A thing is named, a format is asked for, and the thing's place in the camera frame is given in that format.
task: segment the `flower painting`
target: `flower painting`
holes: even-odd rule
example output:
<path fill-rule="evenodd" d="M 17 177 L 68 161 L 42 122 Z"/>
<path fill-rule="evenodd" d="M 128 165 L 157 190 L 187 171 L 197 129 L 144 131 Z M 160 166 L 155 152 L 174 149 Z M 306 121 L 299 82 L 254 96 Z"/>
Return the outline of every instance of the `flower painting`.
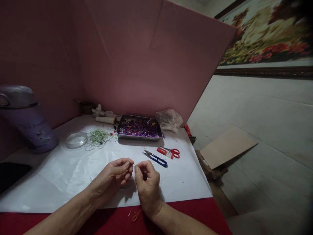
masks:
<path fill-rule="evenodd" d="M 313 57 L 312 33 L 297 0 L 251 0 L 221 21 L 238 31 L 220 66 Z"/>

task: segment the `pink wall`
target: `pink wall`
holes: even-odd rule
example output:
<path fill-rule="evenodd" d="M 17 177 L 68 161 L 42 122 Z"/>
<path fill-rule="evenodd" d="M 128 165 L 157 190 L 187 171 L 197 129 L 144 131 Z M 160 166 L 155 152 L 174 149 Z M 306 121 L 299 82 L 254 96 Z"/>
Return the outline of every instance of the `pink wall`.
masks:
<path fill-rule="evenodd" d="M 118 114 L 188 120 L 235 28 L 162 0 L 72 0 L 86 95 Z"/>
<path fill-rule="evenodd" d="M 235 29 L 162 0 L 5 0 L 0 32 L 0 85 L 33 89 L 56 127 L 75 98 L 185 123 Z M 1 117 L 0 130 L 1 160 L 23 144 Z"/>
<path fill-rule="evenodd" d="M 0 85 L 33 89 L 53 127 L 77 116 L 84 91 L 66 1 L 2 1 L 0 32 Z M 2 117 L 0 130 L 1 160 L 23 143 Z"/>

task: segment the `hand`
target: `hand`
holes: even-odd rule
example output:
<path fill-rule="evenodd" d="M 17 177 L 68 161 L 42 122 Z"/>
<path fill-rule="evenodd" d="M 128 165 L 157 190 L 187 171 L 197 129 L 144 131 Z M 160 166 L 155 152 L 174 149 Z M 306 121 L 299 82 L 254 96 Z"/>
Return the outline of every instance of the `hand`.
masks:
<path fill-rule="evenodd" d="M 159 186 L 160 174 L 154 169 L 151 161 L 144 161 L 135 166 L 135 180 L 141 208 L 153 221 L 163 207 Z"/>
<path fill-rule="evenodd" d="M 86 190 L 96 208 L 102 207 L 122 185 L 128 183 L 133 172 L 133 164 L 134 161 L 129 158 L 120 158 L 110 162 L 88 185 Z"/>

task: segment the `red scissors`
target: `red scissors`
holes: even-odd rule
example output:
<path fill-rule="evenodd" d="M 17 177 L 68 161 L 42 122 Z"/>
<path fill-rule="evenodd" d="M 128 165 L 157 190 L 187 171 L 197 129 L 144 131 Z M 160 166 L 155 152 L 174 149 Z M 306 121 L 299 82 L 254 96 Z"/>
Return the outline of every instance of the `red scissors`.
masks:
<path fill-rule="evenodd" d="M 179 158 L 180 152 L 178 149 L 167 149 L 167 148 L 164 148 L 161 146 L 159 148 L 163 148 L 163 149 L 167 150 L 168 152 L 170 152 L 171 153 L 171 156 L 170 156 L 171 159 L 173 159 L 173 157 Z"/>

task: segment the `plastic bag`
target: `plastic bag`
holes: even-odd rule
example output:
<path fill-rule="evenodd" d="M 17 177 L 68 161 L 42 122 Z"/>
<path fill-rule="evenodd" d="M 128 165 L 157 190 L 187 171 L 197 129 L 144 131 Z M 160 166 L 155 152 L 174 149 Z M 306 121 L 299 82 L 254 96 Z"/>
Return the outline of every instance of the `plastic bag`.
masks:
<path fill-rule="evenodd" d="M 156 112 L 156 119 L 161 126 L 161 130 L 171 130 L 175 133 L 178 133 L 178 128 L 183 123 L 182 116 L 174 109 Z"/>
<path fill-rule="evenodd" d="M 92 109 L 91 111 L 93 112 L 92 114 L 93 117 L 105 117 L 106 116 L 105 112 L 102 111 L 101 104 L 98 104 L 98 107 L 96 109 Z"/>

